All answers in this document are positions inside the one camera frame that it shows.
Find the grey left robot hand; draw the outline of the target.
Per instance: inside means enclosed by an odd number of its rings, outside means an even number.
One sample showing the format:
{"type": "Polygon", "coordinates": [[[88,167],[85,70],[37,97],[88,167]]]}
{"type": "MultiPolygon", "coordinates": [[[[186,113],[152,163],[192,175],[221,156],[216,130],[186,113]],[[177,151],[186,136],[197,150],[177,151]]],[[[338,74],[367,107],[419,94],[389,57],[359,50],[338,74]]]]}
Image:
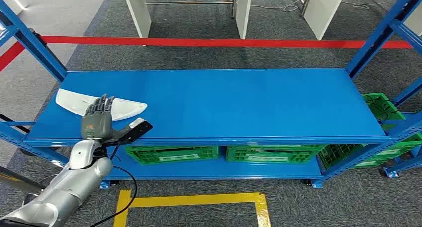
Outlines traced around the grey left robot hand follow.
{"type": "Polygon", "coordinates": [[[83,139],[97,139],[100,143],[121,141],[132,131],[130,126],[122,130],[112,128],[112,104],[115,96],[108,98],[106,94],[96,98],[82,116],[81,136],[83,139]]]}

